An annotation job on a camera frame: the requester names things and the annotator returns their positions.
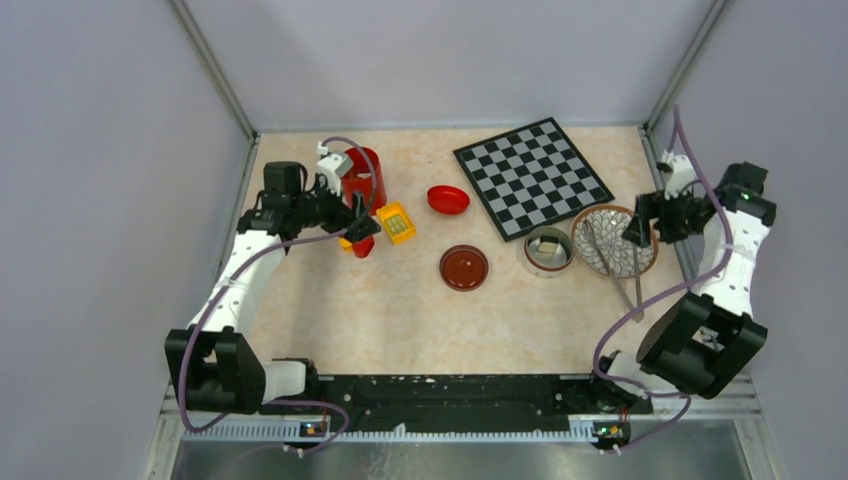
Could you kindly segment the silver metal tongs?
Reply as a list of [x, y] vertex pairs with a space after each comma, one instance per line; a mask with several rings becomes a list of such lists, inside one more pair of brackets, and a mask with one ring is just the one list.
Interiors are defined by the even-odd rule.
[[588, 238], [598, 258], [600, 259], [601, 264], [605, 269], [606, 276], [612, 281], [613, 285], [616, 288], [616, 291], [618, 292], [625, 306], [629, 310], [634, 310], [637, 307], [641, 306], [643, 304], [643, 296], [641, 287], [641, 266], [639, 263], [639, 248], [637, 246], [634, 246], [631, 249], [630, 254], [630, 257], [632, 258], [630, 270], [632, 273], [632, 278], [634, 280], [635, 292], [635, 299], [632, 299], [624, 288], [621, 276], [622, 270], [616, 270], [614, 268], [614, 265], [610, 263], [612, 257], [604, 253], [604, 250], [597, 239], [594, 227], [592, 226], [591, 222], [589, 220], [584, 220], [582, 229], [585, 231], [586, 237]]

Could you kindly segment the black white sushi piece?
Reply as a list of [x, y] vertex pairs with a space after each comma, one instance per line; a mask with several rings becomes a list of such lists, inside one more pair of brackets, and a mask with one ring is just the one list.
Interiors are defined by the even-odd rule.
[[560, 243], [557, 237], [550, 235], [540, 236], [536, 250], [540, 256], [553, 256], [558, 252]]

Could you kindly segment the brown round lid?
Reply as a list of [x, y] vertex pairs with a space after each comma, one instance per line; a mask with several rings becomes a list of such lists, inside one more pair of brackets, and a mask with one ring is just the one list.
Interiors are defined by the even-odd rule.
[[489, 274], [489, 261], [477, 247], [467, 244], [447, 249], [438, 263], [441, 280], [449, 288], [468, 292], [479, 288]]

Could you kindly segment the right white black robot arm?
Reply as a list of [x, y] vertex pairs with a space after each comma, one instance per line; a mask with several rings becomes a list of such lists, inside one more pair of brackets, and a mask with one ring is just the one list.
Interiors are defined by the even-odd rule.
[[704, 239], [698, 274], [683, 284], [684, 295], [649, 329], [636, 355], [617, 352], [608, 365], [595, 365], [586, 385], [589, 404], [612, 412], [627, 392], [643, 397], [658, 386], [712, 399], [764, 346], [768, 330], [753, 319], [751, 283], [757, 253], [776, 218], [763, 196], [767, 170], [754, 164], [728, 166], [702, 197], [692, 192], [697, 169], [684, 155], [660, 163], [666, 187], [641, 194], [624, 240], [644, 247], [656, 232], [676, 243]]

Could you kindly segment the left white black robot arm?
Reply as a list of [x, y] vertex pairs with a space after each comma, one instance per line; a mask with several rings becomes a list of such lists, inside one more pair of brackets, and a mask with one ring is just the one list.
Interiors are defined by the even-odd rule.
[[182, 329], [173, 329], [164, 349], [179, 406], [186, 411], [252, 414], [277, 398], [297, 413], [319, 404], [320, 386], [305, 360], [265, 364], [245, 334], [252, 326], [273, 272], [301, 232], [320, 228], [322, 240], [350, 243], [377, 234], [366, 196], [345, 201], [342, 178], [353, 166], [345, 154], [327, 154], [305, 186], [298, 162], [272, 162], [263, 169], [264, 187], [239, 219], [233, 249], [205, 306]]

